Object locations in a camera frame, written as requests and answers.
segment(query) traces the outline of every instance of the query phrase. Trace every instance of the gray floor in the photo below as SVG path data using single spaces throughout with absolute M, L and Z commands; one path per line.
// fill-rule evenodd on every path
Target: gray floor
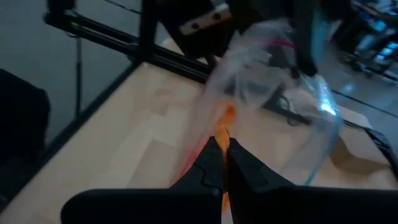
M 118 0 L 140 9 L 140 0 Z M 44 24 L 45 1 L 5 0 L 0 7 L 0 68 L 47 91 L 51 105 L 51 120 L 47 142 L 50 142 L 73 119 L 75 97 L 75 41 L 61 30 Z M 103 0 L 79 1 L 79 12 L 109 26 L 137 35 L 139 16 L 112 6 Z M 158 31 L 157 42 L 167 37 Z M 375 77 L 367 79 L 340 64 L 335 50 L 329 47 L 321 74 L 332 89 L 343 92 L 380 109 L 398 115 L 398 87 Z M 126 57 L 113 50 L 83 41 L 84 92 L 83 107 L 127 66 Z M 398 149 L 398 119 L 335 95 L 336 101 L 351 110 L 366 115 L 372 125 L 384 133 Z

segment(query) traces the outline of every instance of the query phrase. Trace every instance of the light wood tabletop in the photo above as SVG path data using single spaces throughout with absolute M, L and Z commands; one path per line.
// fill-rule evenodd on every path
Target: light wood tabletop
M 197 82 L 142 64 L 15 197 L 1 214 L 0 224 L 60 223 L 65 202 L 89 189 L 169 187 L 181 162 L 179 145 L 189 111 L 202 88 Z M 344 108 L 342 113 L 370 126 L 358 113 Z M 256 119 L 267 119 L 275 126 L 285 123 L 273 116 L 260 114 Z M 245 131 L 256 133 L 255 128 Z M 280 133 L 271 137 L 280 138 L 281 145 L 275 145 L 278 149 L 293 144 Z M 250 148 L 255 143 L 242 144 Z M 274 152 L 253 153 L 263 161 L 274 161 L 271 167 L 289 156 L 283 150 Z M 389 169 L 349 174 L 335 167 L 330 158 L 314 184 L 396 188 Z

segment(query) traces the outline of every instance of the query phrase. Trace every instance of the plastic bag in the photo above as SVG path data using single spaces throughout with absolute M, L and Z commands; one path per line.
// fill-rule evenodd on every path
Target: plastic bag
M 291 78 L 291 34 L 288 22 L 280 19 L 254 24 L 231 42 L 191 113 L 176 179 L 190 168 L 232 105 L 231 137 L 286 179 L 311 183 L 333 149 L 342 119 L 321 76 L 302 76 L 299 85 Z M 276 113 L 280 110 L 301 119 Z

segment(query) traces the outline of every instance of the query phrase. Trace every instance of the clear plastic bag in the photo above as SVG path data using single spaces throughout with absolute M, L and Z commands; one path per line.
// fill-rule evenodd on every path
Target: clear plastic bag
M 291 78 L 291 33 L 287 21 L 267 21 L 232 41 L 192 111 L 176 178 L 190 168 L 232 105 L 236 117 L 228 126 L 231 137 L 286 179 L 311 183 L 333 149 L 342 119 L 321 76 L 302 76 L 300 84 Z M 272 101 L 273 110 L 268 110 Z M 279 110 L 306 122 L 292 121 Z

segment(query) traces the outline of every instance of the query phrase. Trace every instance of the wooden table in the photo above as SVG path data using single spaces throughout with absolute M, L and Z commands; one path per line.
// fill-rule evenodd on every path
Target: wooden table
M 178 146 L 189 108 L 201 89 L 197 82 L 141 65 L 9 204 L 0 224 L 60 223 L 63 204 L 88 189 L 168 187 L 180 163 Z M 342 113 L 369 126 L 360 114 L 344 108 Z M 278 123 L 279 118 L 261 116 Z M 267 160 L 272 155 L 257 156 Z M 330 158 L 320 174 L 316 185 L 396 187 L 388 169 L 369 176 L 347 174 Z

